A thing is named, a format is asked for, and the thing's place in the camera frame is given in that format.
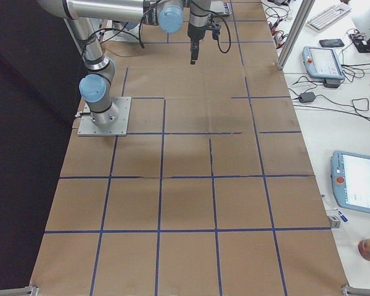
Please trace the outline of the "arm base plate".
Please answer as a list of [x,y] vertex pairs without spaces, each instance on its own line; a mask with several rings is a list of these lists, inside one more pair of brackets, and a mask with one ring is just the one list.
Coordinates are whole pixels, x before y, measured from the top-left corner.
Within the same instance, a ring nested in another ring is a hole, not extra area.
[[79,136],[126,136],[131,110],[131,97],[111,97],[112,105],[104,113],[93,113],[85,104],[80,117]]

